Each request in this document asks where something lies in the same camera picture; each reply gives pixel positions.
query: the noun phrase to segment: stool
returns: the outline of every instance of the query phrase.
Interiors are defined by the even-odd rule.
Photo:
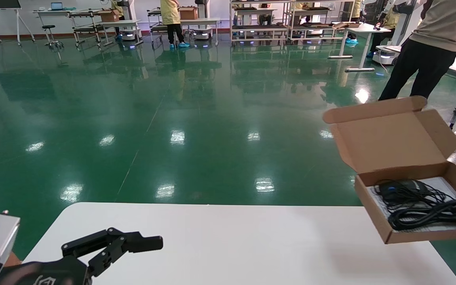
[[[42,29],[45,31],[45,35],[47,36],[47,40],[48,40],[48,43],[46,43],[45,45],[49,46],[50,49],[53,49],[52,45],[54,45],[55,47],[58,47],[58,46],[65,47],[62,42],[54,39],[54,35],[52,34],[52,30],[51,29],[53,29],[55,27],[56,27],[56,25],[45,25],[45,26],[42,26]]]

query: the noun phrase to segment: cardboard box on table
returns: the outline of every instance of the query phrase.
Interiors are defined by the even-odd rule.
[[[98,11],[98,15],[101,16],[102,22],[119,22],[119,16],[121,14],[117,10],[103,10]]]
[[[180,7],[179,8],[181,20],[197,20],[198,7]]]
[[[385,243],[456,239],[456,228],[395,231],[368,187],[390,179],[443,177],[456,191],[456,136],[420,96],[328,110],[323,120],[342,160],[356,171],[355,190]]]

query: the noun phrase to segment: monitor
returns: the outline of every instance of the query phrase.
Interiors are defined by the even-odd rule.
[[[53,10],[62,10],[63,9],[63,3],[62,2],[52,2],[50,4],[50,8]]]

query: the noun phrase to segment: green floor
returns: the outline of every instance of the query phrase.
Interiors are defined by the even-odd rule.
[[[0,211],[22,218],[21,258],[74,202],[361,205],[321,117],[384,88],[380,66],[344,72],[363,43],[346,50],[355,60],[327,60],[338,45],[63,42],[60,55],[42,40],[0,44]],[[449,119],[456,79],[429,106]],[[433,245],[456,274],[456,240]]]

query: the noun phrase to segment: box lid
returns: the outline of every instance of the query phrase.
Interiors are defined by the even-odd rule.
[[[101,10],[101,11],[98,11],[98,14],[116,14],[116,15],[120,15],[121,13],[119,13],[119,11],[117,10]]]
[[[445,162],[456,135],[427,99],[411,96],[328,110],[323,120],[342,160],[357,173]]]

